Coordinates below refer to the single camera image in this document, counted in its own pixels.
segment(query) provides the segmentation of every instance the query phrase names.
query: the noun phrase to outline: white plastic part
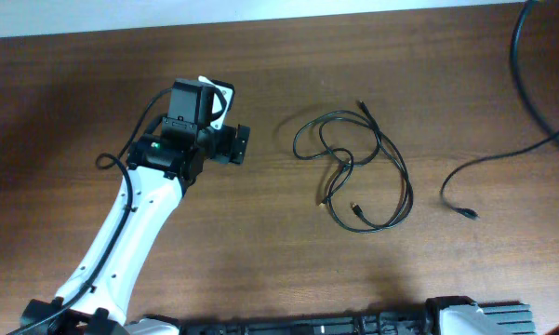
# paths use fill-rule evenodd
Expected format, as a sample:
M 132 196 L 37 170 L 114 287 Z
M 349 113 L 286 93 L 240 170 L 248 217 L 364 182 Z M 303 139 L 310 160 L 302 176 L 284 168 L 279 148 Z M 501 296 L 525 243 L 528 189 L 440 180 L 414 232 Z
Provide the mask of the white plastic part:
M 512 335 L 478 306 L 451 306 L 440 311 L 440 335 Z
M 206 79 L 206 77 L 202 76 L 202 75 L 198 76 L 198 81 L 203 82 L 203 83 L 207 83 L 207 84 L 211 84 L 211 85 L 215 85 L 215 87 L 218 88 L 221 91 L 221 94 L 223 94 L 223 98 L 225 98 L 225 100 L 227 101 L 227 105 L 225 106 L 225 110 L 223 111 L 223 114 L 221 115 L 221 117 L 218 118 L 217 120 L 211 122 L 211 126 L 215 130 L 219 130 L 223 126 L 223 120 L 225 120 L 225 115 L 227 115 L 227 112 L 230 110 L 230 105 L 232 104 L 232 100 L 233 100 L 233 89 L 231 89 L 229 87 L 224 87 L 224 86 L 221 86 L 221 85 L 214 84 L 213 82 Z M 220 113 L 220 112 L 221 112 L 221 101 L 216 94 L 215 97 L 213 98 L 213 114 Z
M 88 315 L 93 315 L 99 307 L 105 308 L 110 312 L 108 318 L 120 325 L 124 325 L 126 321 L 128 302 L 140 268 L 159 230 L 182 199 L 178 179 L 165 178 L 163 171 L 137 167 L 129 170 L 128 174 L 134 192 L 132 207 L 136 211 L 130 212 L 110 257 L 93 283 L 93 288 L 71 307 Z M 62 297 L 64 302 L 78 292 L 100 261 L 124 212 L 128 197 L 126 192 L 126 182 L 122 180 L 112 210 L 89 251 L 70 279 L 56 292 L 56 297 Z
M 170 325 L 167 322 L 153 320 L 153 319 L 142 319 L 139 323 L 127 325 L 124 329 L 130 335 L 178 335 L 180 330 L 174 325 Z

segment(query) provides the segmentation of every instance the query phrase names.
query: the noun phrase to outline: white arm segment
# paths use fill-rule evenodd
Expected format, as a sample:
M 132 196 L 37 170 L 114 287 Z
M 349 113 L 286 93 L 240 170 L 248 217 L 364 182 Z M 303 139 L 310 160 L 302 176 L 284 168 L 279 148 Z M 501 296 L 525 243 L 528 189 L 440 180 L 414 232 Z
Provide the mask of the white arm segment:
M 478 306 L 450 306 L 440 311 L 441 335 L 512 335 Z
M 165 178 L 163 171 L 137 167 L 136 170 L 129 170 L 128 174 L 134 191 L 133 211 L 130 212 L 110 257 L 93 283 L 93 288 L 71 308 L 88 315 L 93 315 L 99 307 L 105 308 L 110 312 L 108 318 L 120 325 L 124 325 L 126 321 L 130 294 L 140 268 L 159 230 L 182 198 L 178 179 Z M 126 182 L 122 180 L 112 210 L 91 248 L 70 279 L 56 292 L 57 297 L 64 298 L 64 303 L 78 292 L 100 261 L 120 223 L 127 200 L 126 192 Z

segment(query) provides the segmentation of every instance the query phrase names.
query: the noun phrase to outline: thin black cable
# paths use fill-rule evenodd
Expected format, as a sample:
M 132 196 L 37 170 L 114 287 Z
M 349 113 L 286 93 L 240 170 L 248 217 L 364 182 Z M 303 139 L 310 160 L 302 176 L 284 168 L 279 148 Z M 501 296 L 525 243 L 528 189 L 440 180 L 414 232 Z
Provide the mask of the thin black cable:
M 126 206 L 124 207 L 124 213 L 122 214 L 122 218 L 120 219 L 120 222 L 118 223 L 118 226 L 116 227 L 115 232 L 113 232 L 112 239 L 110 239 L 110 243 L 108 243 L 108 246 L 106 247 L 105 251 L 101 255 L 100 261 L 97 263 L 97 266 L 95 267 L 95 269 L 93 270 L 93 272 L 91 273 L 91 275 L 89 276 L 87 281 L 85 283 L 83 283 L 83 285 L 80 287 L 79 291 L 68 302 L 64 303 L 64 305 L 62 305 L 62 307 L 56 313 L 54 313 L 53 315 L 50 315 L 50 316 L 48 316 L 48 317 L 46 317 L 42 320 L 33 322 L 32 324 L 29 324 L 29 325 L 21 327 L 17 330 L 11 331 L 7 335 L 23 334 L 26 331 L 31 330 L 32 328 L 35 328 L 39 325 L 42 325 L 42 324 L 44 324 L 48 321 L 51 321 L 51 320 L 55 319 L 56 317 L 60 316 L 61 314 L 66 312 L 68 309 L 70 309 L 93 286 L 93 282 L 95 282 L 95 279 L 100 274 L 100 271 L 103 268 L 103 265 L 105 265 L 105 262 L 110 257 L 110 253 L 112 253 L 113 247 L 115 246 L 115 243 L 117 242 L 118 237 L 122 233 L 122 230 L 124 229 L 126 221 L 128 220 L 128 215 L 130 215 L 130 211 L 132 209 L 133 193 L 132 193 L 132 183 L 130 181 L 130 176 L 128 175 L 128 171 L 126 170 L 126 167 L 124 166 L 124 164 L 122 164 L 120 159 L 118 159 L 113 154 L 106 154 L 106 153 L 103 153 L 103 154 L 99 155 L 99 159 L 102 159 L 102 158 L 112 159 L 113 164 L 120 168 L 120 170 L 122 171 L 122 175 L 124 176 L 124 180 L 126 182 L 126 191 L 127 191 L 127 195 L 128 195 L 128 198 L 126 199 Z
M 145 107 L 144 111 L 142 111 L 142 114 L 140 115 L 139 121 L 137 122 L 137 125 L 134 127 L 134 130 L 132 130 L 132 133 L 130 134 L 130 138 L 128 139 L 128 141 L 126 142 L 126 144 L 124 144 L 124 147 L 122 147 L 122 150 L 120 150 L 120 153 L 118 154 L 118 156 L 116 157 L 117 159 L 121 159 L 122 155 L 126 152 L 126 150 L 128 150 L 128 147 L 130 147 L 130 144 L 132 144 L 132 141 L 134 140 L 135 136 L 137 136 L 137 133 L 139 132 L 139 128 L 140 125 L 142 125 L 142 122 L 144 121 L 145 117 L 147 116 L 147 113 L 149 112 L 149 110 L 151 110 L 151 107 L 153 107 L 153 105 L 159 100 L 159 98 L 165 96 L 167 93 L 171 92 L 172 88 L 166 88 L 162 91 L 160 91 L 159 93 L 157 93 L 157 95 L 155 95 L 151 101 L 149 101 L 149 103 L 147 104 L 147 106 Z M 115 165 L 115 162 L 112 162 L 110 164 L 106 164 L 106 165 L 102 165 L 101 159 L 103 157 L 101 155 L 99 155 L 95 161 L 95 166 L 98 169 L 108 169 L 111 168 Z
M 443 182 L 443 184 L 440 188 L 440 199 L 441 199 L 442 203 L 447 208 L 450 208 L 450 209 L 458 212 L 459 214 L 461 214 L 461 215 L 463 215 L 463 216 L 465 216 L 469 219 L 476 220 L 478 218 L 478 215 L 475 212 L 475 210 L 470 209 L 470 208 L 458 208 L 458 207 L 454 206 L 451 202 L 449 202 L 445 197 L 446 185 L 451 180 L 451 178 L 453 178 L 453 176 L 455 174 L 457 174 L 458 172 L 460 172 L 464 168 L 470 167 L 472 165 L 476 165 L 476 164 L 479 164 L 479 163 L 483 163 L 483 162 L 487 162 L 487 161 L 491 161 L 491 160 L 496 160 L 496 159 L 513 157 L 513 156 L 517 156 L 519 154 L 528 153 L 528 152 L 530 152 L 532 150 L 535 150 L 535 149 L 539 148 L 540 146 L 548 143 L 549 141 L 555 141 L 556 145 L 558 145 L 558 147 L 559 147 L 559 130 L 554 132 L 554 130 L 546 123 L 543 116 L 541 116 L 541 114 L 538 111 L 538 109 L 536 108 L 535 104 L 531 101 L 531 99 L 529 98 L 529 95 L 527 94 L 525 84 L 523 82 L 523 78 L 522 78 L 521 73 L 519 71 L 518 46 L 519 46 L 519 39 L 521 37 L 521 29 L 523 28 L 523 24 L 525 23 L 527 15 L 529 15 L 529 13 L 531 12 L 531 9 L 536 4 L 536 2 L 537 2 L 536 0 L 527 0 L 526 1 L 525 5 L 523 6 L 523 9 L 521 10 L 521 13 L 519 14 L 519 18 L 517 19 L 517 22 L 514 25 L 514 30 L 512 31 L 512 38 L 511 38 L 511 49 L 510 49 L 510 52 L 509 52 L 509 64 L 510 64 L 510 69 L 511 69 L 512 81 L 514 82 L 514 86 L 517 90 L 517 94 L 519 95 L 519 99 L 521 100 L 524 107 L 526 108 L 526 110 L 531 115 L 531 117 L 538 123 L 538 126 L 548 135 L 548 138 L 544 139 L 543 141 L 539 141 L 539 142 L 537 142 L 533 145 L 530 145 L 530 146 L 528 146 L 524 149 L 521 149 L 521 150 L 517 150 L 517 151 L 506 153 L 506 154 L 494 154 L 494 155 L 491 155 L 491 156 L 486 156 L 486 157 L 471 160 L 471 161 L 469 161 L 467 163 L 464 163 L 464 164 L 460 165 L 459 167 L 455 168 L 446 177 L 445 181 Z
M 519 98 L 521 102 L 525 106 L 525 109 L 529 112 L 531 118 L 533 118 L 538 126 L 543 130 L 546 135 L 551 137 L 555 131 L 548 125 L 544 117 L 538 111 L 535 103 L 529 98 L 527 94 L 525 84 L 523 82 L 523 77 L 521 76 L 521 72 L 519 71 L 519 39 L 521 37 L 521 29 L 523 28 L 523 24 L 527 18 L 527 15 L 531 13 L 531 9 L 537 3 L 537 0 L 527 0 L 521 13 L 519 14 L 519 19 L 514 25 L 514 30 L 512 31 L 512 39 L 511 39 L 511 52 L 509 53 L 509 66 L 511 68 L 511 76 L 512 81 L 514 82 L 514 86 L 517 89 L 517 93 L 519 94 Z M 555 144 L 559 148 L 559 137 L 554 138 Z
M 320 157 L 324 157 L 326 155 L 330 155 L 339 162 L 339 164 L 340 164 L 339 171 L 335 175 L 335 177 L 333 178 L 331 183 L 329 184 L 327 194 L 326 194 L 325 198 L 323 199 L 322 203 L 328 205 L 331 216 L 333 217 L 335 222 L 339 226 L 341 226 L 343 229 L 346 229 L 346 230 L 348 230 L 350 232 L 354 232 L 354 233 L 368 234 L 368 233 L 375 233 L 375 232 L 379 232 L 379 231 L 382 231 L 382 230 L 385 230 L 385 229 L 393 228 L 394 226 L 399 224 L 401 221 L 403 221 L 409 215 L 409 212 L 411 211 L 411 208 L 413 207 L 413 188 L 411 187 L 411 182 L 409 181 L 409 173 L 407 172 L 407 167 L 406 167 L 406 164 L 403 160 L 403 157 L 401 156 L 401 153 L 399 152 L 397 147 L 394 145 L 394 143 L 386 135 L 384 135 L 383 132 L 380 131 L 379 125 L 377 124 L 377 122 L 374 119 L 374 117 L 372 116 L 372 114 L 370 114 L 370 111 L 367 109 L 366 105 L 363 102 L 359 101 L 359 107 L 360 107 L 360 109 L 362 110 L 362 112 L 364 113 L 364 115 L 366 117 L 364 117 L 364 116 L 362 116 L 358 113 L 355 113 L 355 112 L 339 110 L 339 111 L 334 111 L 334 112 L 331 112 L 331 113 L 328 113 L 328 114 L 324 114 L 324 115 L 322 115 L 320 117 L 317 117 L 314 120 L 310 121 L 306 125 L 304 125 L 304 127 L 302 127 L 298 131 L 298 133 L 296 133 L 296 136 L 294 137 L 293 153 L 298 159 L 301 159 L 301 160 L 313 160 L 313 159 L 317 159 L 317 158 L 320 158 Z M 349 116 L 349 115 L 354 116 L 357 119 L 350 118 L 350 117 L 344 117 L 344 116 L 337 116 L 339 114 L 345 114 L 345 116 Z M 353 123 L 357 126 L 365 127 L 365 128 L 370 129 L 373 132 L 374 137 L 376 138 L 376 147 L 375 147 L 374 151 L 372 151 L 372 153 L 369 156 L 367 156 L 366 158 L 364 158 L 360 161 L 356 161 L 356 160 L 354 160 L 354 157 L 353 157 L 353 154 L 352 154 L 351 151 L 349 151 L 345 148 L 334 148 L 334 149 L 331 148 L 326 143 L 325 138 L 323 136 L 324 126 L 328 123 L 331 123 L 331 122 L 349 122 L 349 123 Z M 301 136 L 301 134 L 306 129 L 308 129 L 310 127 L 314 127 L 316 125 L 320 125 L 319 128 L 318 128 L 318 134 L 319 134 L 320 142 L 323 143 L 323 146 L 325 147 L 325 150 L 321 153 L 312 154 L 312 155 L 298 154 L 298 150 L 297 150 L 296 147 L 297 147 L 297 144 L 298 144 L 299 137 Z M 395 158 L 395 156 L 390 154 L 384 148 L 384 146 L 382 145 L 382 140 L 385 140 L 389 144 L 389 146 L 391 146 L 393 148 L 394 153 L 396 155 L 396 158 Z M 368 229 L 352 228 L 351 226 L 345 224 L 340 219 L 339 215 L 337 215 L 337 212 L 333 208 L 333 202 L 332 202 L 333 196 L 335 195 L 335 193 L 339 189 L 341 189 L 345 185 L 345 183 L 352 176 L 353 168 L 360 168 L 360 167 L 370 163 L 377 156 L 377 154 L 380 152 L 380 150 L 382 150 L 382 152 L 393 162 L 393 164 L 397 167 L 397 169 L 401 173 L 401 178 L 403 179 L 403 181 L 405 183 L 405 188 L 404 188 L 403 194 L 402 194 L 402 200 L 401 200 L 400 204 L 397 206 L 397 208 L 395 209 L 391 218 L 388 219 L 383 224 L 372 223 L 371 221 L 369 221 L 364 216 L 364 212 L 362 211 L 362 209 L 358 205 L 353 204 L 353 208 L 352 208 L 353 213 L 363 223 L 365 223 L 369 228 Z M 349 161 L 344 161 L 344 160 L 338 158 L 337 154 L 336 154 L 337 152 L 344 152 L 345 154 L 347 154 L 349 156 Z M 341 178 L 341 176 L 343 174 L 345 174 L 345 177 L 341 180 L 341 182 L 339 182 L 339 184 L 337 184 L 337 181 Z

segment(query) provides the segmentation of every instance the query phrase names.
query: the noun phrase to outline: white wall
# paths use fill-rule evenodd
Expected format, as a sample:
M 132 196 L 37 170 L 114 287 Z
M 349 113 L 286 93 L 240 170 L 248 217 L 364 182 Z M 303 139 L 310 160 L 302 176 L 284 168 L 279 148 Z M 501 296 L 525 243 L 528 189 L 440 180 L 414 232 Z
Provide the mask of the white wall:
M 0 0 L 0 37 L 521 0 Z

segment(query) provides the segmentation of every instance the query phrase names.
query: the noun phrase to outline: wood grain surface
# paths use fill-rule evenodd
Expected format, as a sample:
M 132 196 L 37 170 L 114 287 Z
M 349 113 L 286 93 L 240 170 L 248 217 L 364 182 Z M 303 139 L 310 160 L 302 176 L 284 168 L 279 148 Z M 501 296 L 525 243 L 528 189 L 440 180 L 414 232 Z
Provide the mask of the wood grain surface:
M 383 310 L 442 295 L 533 307 L 559 324 L 559 152 L 547 146 L 472 167 L 450 185 L 476 209 L 444 209 L 460 163 L 543 138 L 507 68 L 520 4 L 0 39 L 0 333 L 28 300 L 48 301 L 81 261 L 121 176 L 98 171 L 145 103 L 176 77 L 233 83 L 226 119 L 250 126 L 241 167 L 207 162 L 158 236 L 128 320 L 277 317 Z M 559 2 L 538 7 L 521 42 L 534 100 L 559 127 Z M 160 101 L 153 115 L 167 109 Z M 336 165 L 298 161 L 296 131 L 363 99 L 396 143 L 416 193 L 411 215 L 379 234 L 348 233 L 316 204 Z M 356 155 L 369 132 L 327 127 Z M 320 148 L 314 133 L 303 152 Z M 384 156 L 335 199 L 385 221 L 401 183 Z

